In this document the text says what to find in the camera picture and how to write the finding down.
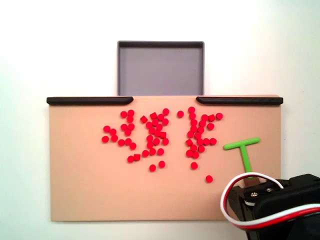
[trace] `wooden board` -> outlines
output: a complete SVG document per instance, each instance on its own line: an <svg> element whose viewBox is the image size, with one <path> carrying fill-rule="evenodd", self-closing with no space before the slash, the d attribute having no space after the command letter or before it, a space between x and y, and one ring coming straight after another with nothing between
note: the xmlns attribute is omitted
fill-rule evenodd
<svg viewBox="0 0 320 240"><path fill-rule="evenodd" d="M188 108L201 115L222 113L212 131L203 138L216 138L198 159L188 158L185 141L190 130ZM141 116L170 110L167 132L169 145L164 155L127 157L146 149L148 129ZM135 150L109 141L102 143L106 125L117 130L126 119L121 111L134 110L135 129L130 138ZM178 118L177 112L184 117ZM143 220L222 220L219 201L226 184L243 173L239 148L223 150L228 143L259 137L247 146L251 167L274 178L280 177L280 105L201 104L195 96L137 96L127 105L50 105L50 186L52 221L143 221ZM155 172L149 166L165 161ZM198 169L191 170L197 162ZM212 183L206 176L213 177Z"/></svg>

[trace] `white wall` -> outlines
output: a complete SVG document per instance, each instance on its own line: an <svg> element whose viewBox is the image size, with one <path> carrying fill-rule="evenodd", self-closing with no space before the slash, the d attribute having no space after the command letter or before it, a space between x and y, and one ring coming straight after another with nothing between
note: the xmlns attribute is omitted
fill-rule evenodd
<svg viewBox="0 0 320 240"><path fill-rule="evenodd" d="M204 41L205 93L283 97L282 177L320 176L319 1L1 1L0 239L246 239L226 222L50 221L46 97L115 95L118 40Z"/></svg>

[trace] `black plastic edge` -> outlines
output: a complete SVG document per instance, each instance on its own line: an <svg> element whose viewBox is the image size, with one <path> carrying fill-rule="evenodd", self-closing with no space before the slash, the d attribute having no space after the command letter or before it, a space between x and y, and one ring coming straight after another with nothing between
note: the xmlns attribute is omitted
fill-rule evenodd
<svg viewBox="0 0 320 240"><path fill-rule="evenodd" d="M49 105L127 105L134 98L132 96L68 96L68 97L47 97Z"/></svg>
<svg viewBox="0 0 320 240"><path fill-rule="evenodd" d="M210 105L281 105L282 97L197 96L201 104Z"/></svg>

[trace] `cable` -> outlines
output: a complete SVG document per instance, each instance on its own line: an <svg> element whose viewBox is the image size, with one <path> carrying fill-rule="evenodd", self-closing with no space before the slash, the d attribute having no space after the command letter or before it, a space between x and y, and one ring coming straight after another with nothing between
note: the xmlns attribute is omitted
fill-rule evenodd
<svg viewBox="0 0 320 240"><path fill-rule="evenodd" d="M254 229L260 229L264 227L268 227L280 222L284 222L290 219L297 218L299 216L312 214L316 212L320 212L320 204L306 204L301 205L297 207L293 207L281 212L277 212L275 214L265 216L256 220L251 221L238 221L233 219L229 216L227 211L227 200L228 200L228 194L231 190L231 188L240 180L248 178L248 177L259 177L266 180L270 180L271 182L274 182L279 186L279 188L283 189L284 187L281 185L279 181L276 179L264 175L262 173L258 172L247 172L242 173L236 177L234 177L225 187L224 191L222 192L221 200L220 200L220 209L224 217L231 222L233 225L235 225L237 228L243 229L243 230L254 230Z"/></svg>

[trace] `small red piece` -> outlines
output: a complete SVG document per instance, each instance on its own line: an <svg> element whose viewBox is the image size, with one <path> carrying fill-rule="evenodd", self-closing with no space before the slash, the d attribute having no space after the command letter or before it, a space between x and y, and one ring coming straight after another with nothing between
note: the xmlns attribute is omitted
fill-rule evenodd
<svg viewBox="0 0 320 240"><path fill-rule="evenodd" d="M137 147L137 144L135 144L134 142L132 142L132 143L130 143L130 149L131 150L135 150L136 149L136 147Z"/></svg>
<svg viewBox="0 0 320 240"><path fill-rule="evenodd" d="M150 114L151 119L156 119L158 115L154 112Z"/></svg>
<svg viewBox="0 0 320 240"><path fill-rule="evenodd" d="M206 180L207 183L212 183L212 181L214 179L212 178L212 176L208 175L208 176L205 177L205 180Z"/></svg>
<svg viewBox="0 0 320 240"><path fill-rule="evenodd" d="M196 111L196 109L193 106L191 106L189 107L188 111L189 113L193 114Z"/></svg>
<svg viewBox="0 0 320 240"><path fill-rule="evenodd" d="M159 168L163 169L166 166L165 161L160 161L159 162Z"/></svg>
<svg viewBox="0 0 320 240"><path fill-rule="evenodd" d="M104 126L103 131L105 133L108 133L110 131L110 127L109 126Z"/></svg>
<svg viewBox="0 0 320 240"><path fill-rule="evenodd" d="M125 140L123 140L123 139L119 139L119 141L118 141L118 145L119 145L119 146L123 146L123 145L125 145Z"/></svg>
<svg viewBox="0 0 320 240"><path fill-rule="evenodd" d="M103 143L107 143L109 141L109 137L108 136L103 136L101 138L101 140L102 140Z"/></svg>
<svg viewBox="0 0 320 240"><path fill-rule="evenodd" d="M159 144L160 144L160 139L156 137L156 138L153 140L153 145L157 146L157 145L159 145Z"/></svg>
<svg viewBox="0 0 320 240"><path fill-rule="evenodd" d="M140 121L141 121L143 124L145 124L145 123L148 121L148 118L146 118L146 116L142 116L142 117L140 118Z"/></svg>
<svg viewBox="0 0 320 240"><path fill-rule="evenodd" d="M215 138L210 138L210 144L211 145L216 145L217 140Z"/></svg>
<svg viewBox="0 0 320 240"><path fill-rule="evenodd" d="M149 151L148 150L143 150L142 151L142 156L145 157L145 158L148 157L149 156Z"/></svg>
<svg viewBox="0 0 320 240"><path fill-rule="evenodd" d="M110 129L110 135L113 136L113 135L116 135L117 134L117 130L115 130L114 128Z"/></svg>
<svg viewBox="0 0 320 240"><path fill-rule="evenodd" d="M168 125L168 123L169 123L169 120L167 119L167 118L164 118L163 120L162 120L162 124L163 125Z"/></svg>
<svg viewBox="0 0 320 240"><path fill-rule="evenodd" d="M113 136L111 137L111 141L112 141L112 142L118 141L118 136L117 136L117 135L113 135Z"/></svg>
<svg viewBox="0 0 320 240"><path fill-rule="evenodd" d="M151 164L149 167L149 170L150 170L150 172L154 172L156 170L156 168L157 168L156 165Z"/></svg>
<svg viewBox="0 0 320 240"><path fill-rule="evenodd" d="M165 153L165 150L163 148L158 149L158 155L163 155Z"/></svg>
<svg viewBox="0 0 320 240"><path fill-rule="evenodd" d="M164 115L168 115L169 114L169 109L168 108L163 109L162 113Z"/></svg>
<svg viewBox="0 0 320 240"><path fill-rule="evenodd" d="M127 113L126 111L122 111L122 112L120 113L120 116L121 116L122 118L125 118L127 115L128 115L128 113Z"/></svg>
<svg viewBox="0 0 320 240"><path fill-rule="evenodd" d="M192 144L194 144L190 138L189 138L187 141L185 141L185 143L186 143L189 147L190 147Z"/></svg>
<svg viewBox="0 0 320 240"><path fill-rule="evenodd" d="M192 163L191 163L191 168L192 168L193 170L197 169L197 168L198 168L198 164L197 164L196 162L192 162Z"/></svg>
<svg viewBox="0 0 320 240"><path fill-rule="evenodd" d="M216 117L216 119L221 120L221 119L224 117L224 115L219 112L219 113L217 113L217 114L215 115L215 117Z"/></svg>
<svg viewBox="0 0 320 240"><path fill-rule="evenodd" d="M168 145L168 144L169 144L169 139L168 139L168 138L164 138L164 139L162 140L162 144L163 144L163 145Z"/></svg>

